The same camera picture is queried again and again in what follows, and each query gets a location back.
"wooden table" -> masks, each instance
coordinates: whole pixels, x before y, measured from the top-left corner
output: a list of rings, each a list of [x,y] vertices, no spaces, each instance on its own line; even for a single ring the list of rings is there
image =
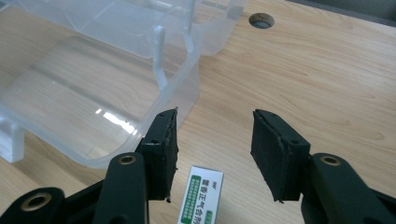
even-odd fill
[[[248,18],[275,18],[266,30]],[[189,170],[224,172],[217,223],[302,223],[300,203],[274,203],[250,156],[252,111],[272,111],[338,155],[374,189],[396,197],[396,29],[283,0],[250,0],[227,45],[200,62],[201,96],[178,132],[172,203],[150,202],[151,223],[176,223]],[[0,213],[53,186],[66,196],[105,176],[30,133],[25,156],[0,160]]]

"printed label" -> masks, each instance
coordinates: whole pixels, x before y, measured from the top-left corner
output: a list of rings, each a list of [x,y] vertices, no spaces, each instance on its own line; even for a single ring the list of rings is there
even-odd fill
[[[184,204],[181,223],[185,223],[185,224],[192,223],[192,216],[194,215],[195,202],[197,200],[198,190],[200,185],[201,185],[201,177],[198,175],[193,175],[190,180],[189,191],[187,193],[186,202]]]

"screw hole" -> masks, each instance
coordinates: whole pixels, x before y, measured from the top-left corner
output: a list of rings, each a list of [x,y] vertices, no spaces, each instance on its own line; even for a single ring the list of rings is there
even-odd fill
[[[124,156],[119,159],[121,165],[128,165],[134,163],[134,161],[136,161],[136,157],[134,156]]]
[[[51,200],[51,195],[48,193],[37,193],[33,195],[32,197],[26,199],[21,206],[21,209],[25,212],[32,212],[35,211],[47,203],[50,202]]]
[[[320,160],[328,165],[332,165],[332,166],[339,166],[341,165],[341,162],[336,159],[335,157],[331,157],[331,156],[322,156],[320,157]]]

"white box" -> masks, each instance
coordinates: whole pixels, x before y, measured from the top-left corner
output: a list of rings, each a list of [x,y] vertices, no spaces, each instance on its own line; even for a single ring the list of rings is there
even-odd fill
[[[192,166],[178,224],[214,224],[224,173]]]

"transparent plastic bin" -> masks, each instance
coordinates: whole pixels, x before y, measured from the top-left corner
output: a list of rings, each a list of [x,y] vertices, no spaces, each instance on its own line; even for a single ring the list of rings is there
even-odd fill
[[[211,56],[224,48],[246,0],[197,0],[192,29],[201,34],[202,54]]]
[[[202,54],[225,45],[246,0],[3,0],[12,6],[132,52],[151,58],[153,25],[166,30],[165,43],[180,29],[203,41]]]
[[[185,23],[186,8],[168,32],[164,18],[174,10],[156,7],[146,10],[161,17],[129,51],[15,7],[1,11],[0,140],[11,141],[0,155],[21,158],[12,140],[25,129],[78,163],[105,168],[135,149],[158,113],[177,106],[180,125],[199,95],[202,39]]]

